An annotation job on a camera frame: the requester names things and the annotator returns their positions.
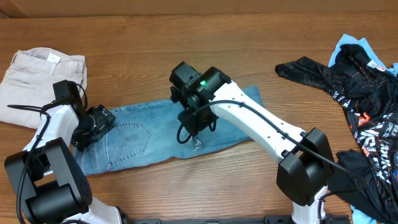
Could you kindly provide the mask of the light blue denim jeans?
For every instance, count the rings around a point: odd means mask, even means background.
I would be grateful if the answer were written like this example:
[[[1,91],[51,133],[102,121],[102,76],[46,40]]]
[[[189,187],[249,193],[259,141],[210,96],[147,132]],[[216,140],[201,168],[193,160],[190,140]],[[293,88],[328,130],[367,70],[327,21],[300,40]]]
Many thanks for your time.
[[[74,157],[85,175],[142,167],[171,157],[189,159],[220,151],[249,140],[249,136],[219,118],[215,131],[206,129],[185,144],[188,133],[180,129],[180,104],[171,100],[150,101],[111,110],[114,127],[84,151],[74,149]]]

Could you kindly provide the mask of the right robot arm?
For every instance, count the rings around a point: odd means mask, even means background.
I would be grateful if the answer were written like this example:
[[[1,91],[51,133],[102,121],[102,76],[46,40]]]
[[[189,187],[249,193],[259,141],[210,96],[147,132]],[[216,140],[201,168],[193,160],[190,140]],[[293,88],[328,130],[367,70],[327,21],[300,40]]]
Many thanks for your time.
[[[286,123],[247,96],[221,70],[205,73],[185,62],[170,75],[171,100],[184,110],[178,115],[179,130],[189,137],[208,128],[216,130],[223,118],[260,144],[278,165],[276,182],[292,201],[291,216],[270,216],[266,222],[331,223],[323,202],[334,159],[326,135],[317,128],[306,132]]]

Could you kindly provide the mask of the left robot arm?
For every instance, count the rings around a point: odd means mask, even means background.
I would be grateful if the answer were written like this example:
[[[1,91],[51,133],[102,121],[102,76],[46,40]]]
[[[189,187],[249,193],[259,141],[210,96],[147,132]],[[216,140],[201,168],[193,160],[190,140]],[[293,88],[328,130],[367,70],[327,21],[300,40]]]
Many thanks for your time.
[[[83,150],[109,131],[115,117],[104,106],[87,107],[85,89],[63,80],[53,84],[55,100],[39,106],[12,105],[38,112],[41,124],[23,151],[4,162],[16,193],[20,223],[130,223],[119,208],[106,205],[70,152]]]

